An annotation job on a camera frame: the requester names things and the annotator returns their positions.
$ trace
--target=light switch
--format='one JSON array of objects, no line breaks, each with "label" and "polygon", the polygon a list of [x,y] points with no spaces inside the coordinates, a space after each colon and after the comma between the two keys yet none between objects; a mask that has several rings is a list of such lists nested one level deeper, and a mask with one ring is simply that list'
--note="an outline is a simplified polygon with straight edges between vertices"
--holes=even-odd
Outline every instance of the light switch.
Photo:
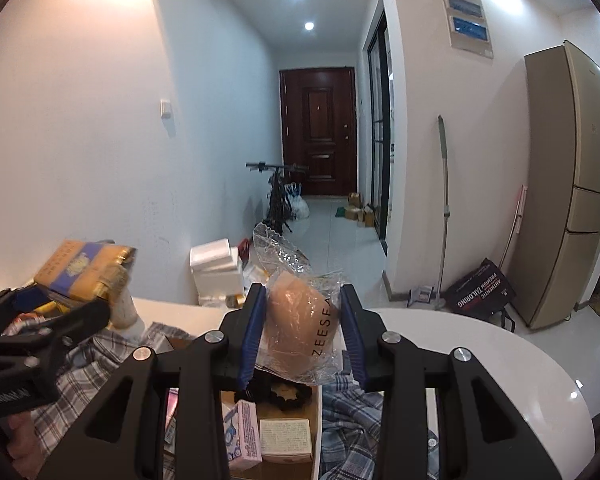
[{"label": "light switch", "polygon": [[160,99],[160,118],[171,119],[173,111],[171,110],[171,101],[168,99]]}]

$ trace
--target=glass door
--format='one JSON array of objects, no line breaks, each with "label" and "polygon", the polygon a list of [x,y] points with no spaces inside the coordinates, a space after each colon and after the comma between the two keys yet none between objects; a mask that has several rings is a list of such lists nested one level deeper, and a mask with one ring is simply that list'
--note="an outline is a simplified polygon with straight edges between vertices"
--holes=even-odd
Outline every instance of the glass door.
[{"label": "glass door", "polygon": [[386,17],[383,14],[367,51],[371,80],[371,205],[376,211],[376,231],[386,253],[386,226],[392,158],[392,110]]}]

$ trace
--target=tiled floor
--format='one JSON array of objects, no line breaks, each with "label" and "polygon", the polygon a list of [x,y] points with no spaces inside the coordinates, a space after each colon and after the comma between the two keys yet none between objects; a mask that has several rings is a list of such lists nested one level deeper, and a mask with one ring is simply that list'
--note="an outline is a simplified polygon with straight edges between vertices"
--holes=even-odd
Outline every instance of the tiled floor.
[{"label": "tiled floor", "polygon": [[[292,222],[294,232],[286,237],[306,254],[314,270],[342,270],[366,308],[405,308],[405,303],[388,301],[382,284],[386,257],[376,231],[336,218],[336,209],[344,206],[345,200],[309,199],[308,203],[310,218]],[[584,308],[569,321],[531,332],[513,309],[510,313],[516,319],[516,333],[549,354],[574,380],[579,380],[591,415],[600,412],[600,317],[590,308]]]},{"label": "tiled floor", "polygon": [[335,217],[336,209],[346,203],[344,199],[310,198],[311,216],[290,222],[294,232],[285,232],[285,237],[309,258],[316,272],[342,270],[365,307],[405,306],[389,303],[387,298],[382,284],[386,257],[376,230]]}]

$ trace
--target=black shopping bag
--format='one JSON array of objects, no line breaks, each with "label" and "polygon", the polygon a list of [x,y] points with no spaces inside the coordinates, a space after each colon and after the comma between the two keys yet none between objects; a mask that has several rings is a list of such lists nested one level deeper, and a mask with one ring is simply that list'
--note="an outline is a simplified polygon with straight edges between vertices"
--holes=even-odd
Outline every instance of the black shopping bag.
[{"label": "black shopping bag", "polygon": [[516,329],[515,322],[505,310],[506,304],[513,301],[516,293],[498,266],[488,258],[483,260],[478,269],[451,285],[442,297],[456,314],[487,321],[499,312],[502,327],[509,319],[511,331]]}]

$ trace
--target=doorway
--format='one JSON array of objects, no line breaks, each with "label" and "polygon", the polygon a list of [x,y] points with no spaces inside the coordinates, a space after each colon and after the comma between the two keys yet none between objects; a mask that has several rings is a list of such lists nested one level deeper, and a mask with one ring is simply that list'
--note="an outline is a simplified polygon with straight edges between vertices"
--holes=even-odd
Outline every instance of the doorway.
[{"label": "doorway", "polygon": [[371,205],[375,227],[386,253],[386,228],[391,215],[391,175],[394,150],[392,125],[391,50],[384,13],[367,50],[371,81]]},{"label": "doorway", "polygon": [[345,196],[358,186],[358,134],[353,68],[280,71],[285,164],[302,194]]}]

